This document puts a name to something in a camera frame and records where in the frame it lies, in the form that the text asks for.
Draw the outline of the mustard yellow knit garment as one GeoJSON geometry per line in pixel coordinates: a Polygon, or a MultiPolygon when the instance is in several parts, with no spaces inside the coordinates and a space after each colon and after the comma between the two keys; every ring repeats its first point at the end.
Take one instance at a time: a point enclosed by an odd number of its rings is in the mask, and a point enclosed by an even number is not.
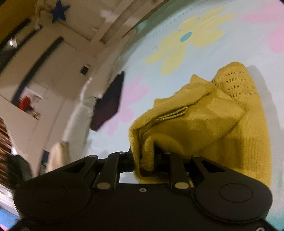
{"type": "Polygon", "coordinates": [[[154,148],[182,158],[200,155],[270,186],[271,145],[258,90],[247,68],[232,62],[212,81],[193,75],[172,96],[156,99],[129,130],[134,174],[163,183],[154,172],[154,148]]]}

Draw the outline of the cream pillow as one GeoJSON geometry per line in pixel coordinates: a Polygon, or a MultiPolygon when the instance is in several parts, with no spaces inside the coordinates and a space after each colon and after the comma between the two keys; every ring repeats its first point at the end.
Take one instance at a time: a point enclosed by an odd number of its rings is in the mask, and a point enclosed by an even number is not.
{"type": "Polygon", "coordinates": [[[96,102],[103,97],[112,79],[116,76],[115,71],[121,65],[121,56],[135,34],[136,29],[132,29],[95,56],[95,64],[79,93],[62,136],[62,141],[69,144],[69,154],[72,160],[80,159],[85,155],[89,126],[96,102]]]}

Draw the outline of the cream folded cloth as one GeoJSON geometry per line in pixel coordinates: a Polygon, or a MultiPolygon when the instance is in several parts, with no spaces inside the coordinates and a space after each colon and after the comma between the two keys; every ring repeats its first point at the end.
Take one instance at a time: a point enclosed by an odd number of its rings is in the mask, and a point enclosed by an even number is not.
{"type": "Polygon", "coordinates": [[[69,143],[59,141],[51,148],[45,172],[51,172],[70,163],[69,143]]]}

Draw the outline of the dark folded striped garment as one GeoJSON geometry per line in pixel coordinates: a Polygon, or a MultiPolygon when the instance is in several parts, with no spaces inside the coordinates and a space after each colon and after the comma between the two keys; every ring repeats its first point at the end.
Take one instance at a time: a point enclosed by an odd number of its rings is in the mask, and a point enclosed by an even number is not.
{"type": "Polygon", "coordinates": [[[98,131],[106,121],[118,112],[124,77],[125,72],[122,71],[110,84],[103,97],[96,101],[90,124],[92,131],[98,131]]]}

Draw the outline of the cream wooden side cabinet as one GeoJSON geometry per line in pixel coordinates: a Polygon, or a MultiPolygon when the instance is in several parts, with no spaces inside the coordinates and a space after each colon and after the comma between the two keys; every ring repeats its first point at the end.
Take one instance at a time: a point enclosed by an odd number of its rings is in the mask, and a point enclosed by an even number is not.
{"type": "Polygon", "coordinates": [[[90,42],[63,24],[26,25],[16,53],[1,71],[1,118],[16,151],[39,172],[44,151],[60,140],[75,101],[94,64],[90,42]]]}

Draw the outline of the floral bed sheet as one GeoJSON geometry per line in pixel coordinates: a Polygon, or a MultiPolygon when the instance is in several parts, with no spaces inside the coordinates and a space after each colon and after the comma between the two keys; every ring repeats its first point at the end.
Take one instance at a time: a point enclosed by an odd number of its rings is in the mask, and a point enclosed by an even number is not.
{"type": "Polygon", "coordinates": [[[170,1],[137,27],[125,52],[118,113],[87,136],[85,155],[130,146],[128,130],[155,99],[173,95],[192,75],[212,80],[237,61],[247,67],[264,107],[272,151],[268,222],[283,229],[283,2],[170,1]]]}

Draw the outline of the cream wooden headboard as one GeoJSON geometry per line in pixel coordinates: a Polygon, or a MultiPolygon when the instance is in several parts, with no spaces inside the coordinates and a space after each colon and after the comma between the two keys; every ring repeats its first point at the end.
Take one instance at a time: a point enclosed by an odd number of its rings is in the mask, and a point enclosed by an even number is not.
{"type": "Polygon", "coordinates": [[[62,1],[70,6],[66,20],[52,21],[56,1],[44,1],[40,24],[55,31],[70,45],[84,47],[109,45],[127,34],[165,1],[62,1]]]}

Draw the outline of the blue star decoration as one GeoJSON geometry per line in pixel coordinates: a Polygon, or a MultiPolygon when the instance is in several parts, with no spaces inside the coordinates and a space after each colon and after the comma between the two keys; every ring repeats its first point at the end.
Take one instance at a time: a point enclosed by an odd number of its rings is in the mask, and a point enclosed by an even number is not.
{"type": "Polygon", "coordinates": [[[62,21],[66,21],[65,12],[70,8],[70,5],[63,6],[61,1],[56,1],[55,8],[50,11],[50,13],[53,15],[52,23],[54,24],[58,19],[62,21]]]}

